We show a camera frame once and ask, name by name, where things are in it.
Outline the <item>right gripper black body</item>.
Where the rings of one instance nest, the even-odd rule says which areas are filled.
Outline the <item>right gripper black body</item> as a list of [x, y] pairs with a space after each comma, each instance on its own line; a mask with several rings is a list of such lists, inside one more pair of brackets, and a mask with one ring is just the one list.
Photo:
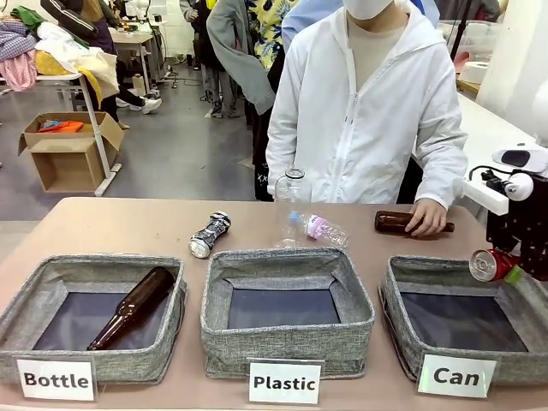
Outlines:
[[508, 212], [498, 216], [488, 212], [486, 239], [516, 238], [522, 251], [526, 247], [543, 247], [548, 244], [548, 214], [533, 202], [509, 201]]

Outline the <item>red soda can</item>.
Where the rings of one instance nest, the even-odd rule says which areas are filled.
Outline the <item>red soda can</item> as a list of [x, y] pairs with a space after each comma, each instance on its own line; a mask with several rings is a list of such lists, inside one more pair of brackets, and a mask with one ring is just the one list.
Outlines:
[[502, 280], [519, 265], [518, 256], [497, 249], [480, 249], [469, 260], [469, 271], [476, 280], [489, 283]]

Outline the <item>brown glass bottle stubby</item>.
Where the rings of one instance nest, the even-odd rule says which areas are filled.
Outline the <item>brown glass bottle stubby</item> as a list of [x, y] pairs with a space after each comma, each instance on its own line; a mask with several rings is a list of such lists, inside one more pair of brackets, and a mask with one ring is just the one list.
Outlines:
[[374, 218], [374, 229], [378, 233], [388, 235], [411, 235], [422, 224], [422, 221], [419, 221], [412, 230], [406, 231], [413, 215], [413, 213], [400, 211], [377, 211]]

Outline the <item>white Can label sign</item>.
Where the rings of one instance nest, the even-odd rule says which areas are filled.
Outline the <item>white Can label sign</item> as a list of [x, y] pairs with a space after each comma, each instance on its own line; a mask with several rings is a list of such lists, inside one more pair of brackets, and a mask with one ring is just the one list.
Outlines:
[[417, 391], [434, 396], [486, 399], [497, 369], [496, 360], [425, 354]]

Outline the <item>grey fabric basket plastic bin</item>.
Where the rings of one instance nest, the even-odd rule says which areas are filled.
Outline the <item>grey fabric basket plastic bin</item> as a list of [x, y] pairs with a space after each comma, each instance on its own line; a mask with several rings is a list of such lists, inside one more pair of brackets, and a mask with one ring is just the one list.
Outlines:
[[225, 251], [209, 261], [200, 329], [212, 378], [245, 378], [255, 359], [315, 360], [322, 378], [359, 378], [374, 323], [340, 248]]

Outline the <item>crushed silver black can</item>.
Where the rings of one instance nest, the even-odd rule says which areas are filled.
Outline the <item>crushed silver black can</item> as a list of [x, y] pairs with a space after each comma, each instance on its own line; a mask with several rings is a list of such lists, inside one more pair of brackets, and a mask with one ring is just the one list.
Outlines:
[[207, 225], [194, 233], [189, 240], [188, 248], [191, 254], [198, 259], [207, 259], [215, 246], [215, 241], [225, 235], [231, 226], [231, 219], [223, 211], [213, 212]]

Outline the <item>white side table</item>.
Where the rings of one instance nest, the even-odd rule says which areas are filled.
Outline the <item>white side table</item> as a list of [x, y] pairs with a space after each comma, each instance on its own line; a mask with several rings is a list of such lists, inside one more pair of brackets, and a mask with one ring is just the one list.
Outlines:
[[485, 164], [498, 148], [509, 143], [533, 141], [530, 134], [509, 125], [475, 102], [460, 98], [456, 84], [451, 81], [406, 95], [400, 103], [399, 115], [399, 123], [414, 153], [419, 137], [466, 134], [463, 151], [477, 166]]

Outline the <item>white paper roll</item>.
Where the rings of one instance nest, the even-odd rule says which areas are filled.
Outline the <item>white paper roll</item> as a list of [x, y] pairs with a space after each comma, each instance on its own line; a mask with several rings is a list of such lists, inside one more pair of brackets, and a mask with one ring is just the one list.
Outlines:
[[485, 78], [489, 66], [490, 64], [488, 62], [468, 61], [462, 66], [459, 80], [480, 85]]

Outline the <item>black tripod pole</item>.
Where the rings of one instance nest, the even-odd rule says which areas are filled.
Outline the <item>black tripod pole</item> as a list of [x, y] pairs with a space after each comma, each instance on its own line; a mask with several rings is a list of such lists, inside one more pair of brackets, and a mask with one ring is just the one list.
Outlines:
[[449, 19], [453, 21], [453, 26], [448, 37], [448, 45], [450, 46], [450, 58], [452, 61], [456, 59], [456, 54], [467, 27], [472, 2], [473, 0], [450, 0], [452, 9]]

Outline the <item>clear plastic bottle without cap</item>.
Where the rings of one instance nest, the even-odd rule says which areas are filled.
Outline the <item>clear plastic bottle without cap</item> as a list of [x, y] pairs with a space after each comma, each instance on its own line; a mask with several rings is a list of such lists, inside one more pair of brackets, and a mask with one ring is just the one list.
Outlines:
[[312, 186], [305, 171], [290, 166], [275, 184], [277, 227], [280, 234], [276, 247], [297, 247], [311, 199]]

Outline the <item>white face mask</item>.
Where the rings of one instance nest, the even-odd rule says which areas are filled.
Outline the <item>white face mask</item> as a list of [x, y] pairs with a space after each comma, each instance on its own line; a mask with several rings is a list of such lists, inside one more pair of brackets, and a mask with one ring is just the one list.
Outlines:
[[346, 11], [359, 21], [367, 21], [381, 14], [391, 5], [408, 6], [409, 0], [343, 0]]

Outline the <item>bystander in yellow floral shirt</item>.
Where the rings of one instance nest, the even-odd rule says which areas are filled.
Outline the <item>bystander in yellow floral shirt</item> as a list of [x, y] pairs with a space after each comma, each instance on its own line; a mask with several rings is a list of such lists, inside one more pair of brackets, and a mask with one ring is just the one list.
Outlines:
[[249, 0], [248, 12], [255, 35], [254, 53], [266, 71], [282, 49], [282, 21], [299, 0]]

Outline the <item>orange cloth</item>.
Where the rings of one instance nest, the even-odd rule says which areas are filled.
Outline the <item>orange cloth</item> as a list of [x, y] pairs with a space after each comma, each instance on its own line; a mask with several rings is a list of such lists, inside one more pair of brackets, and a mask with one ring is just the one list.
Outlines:
[[79, 133], [80, 130], [84, 127], [83, 122], [77, 121], [59, 121], [59, 120], [46, 120], [41, 123], [39, 126], [39, 133], [64, 133], [64, 134], [73, 134]]

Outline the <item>bystander in black jacket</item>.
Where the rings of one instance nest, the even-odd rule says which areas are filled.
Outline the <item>bystander in black jacket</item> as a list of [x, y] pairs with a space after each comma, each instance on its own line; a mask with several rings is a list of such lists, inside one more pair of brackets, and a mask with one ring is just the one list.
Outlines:
[[[117, 28], [120, 23], [104, 0], [40, 0], [40, 5], [57, 20], [59, 26], [86, 41], [90, 46], [117, 56], [110, 28]], [[161, 98], [145, 98], [131, 93], [123, 85], [126, 73], [126, 64], [117, 59], [116, 78], [119, 93], [116, 96], [104, 98], [101, 104], [101, 110], [107, 112], [122, 130], [128, 130], [129, 125], [122, 123], [117, 115], [118, 99], [137, 107], [144, 115], [157, 110], [162, 104]]]

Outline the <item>pile of mixed clothes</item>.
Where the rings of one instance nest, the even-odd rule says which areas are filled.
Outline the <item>pile of mixed clothes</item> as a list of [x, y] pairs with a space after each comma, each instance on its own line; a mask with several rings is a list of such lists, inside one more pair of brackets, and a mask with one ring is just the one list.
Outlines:
[[82, 74], [98, 100], [119, 91], [114, 55], [18, 6], [11, 16], [0, 16], [0, 80], [21, 92], [41, 74]]

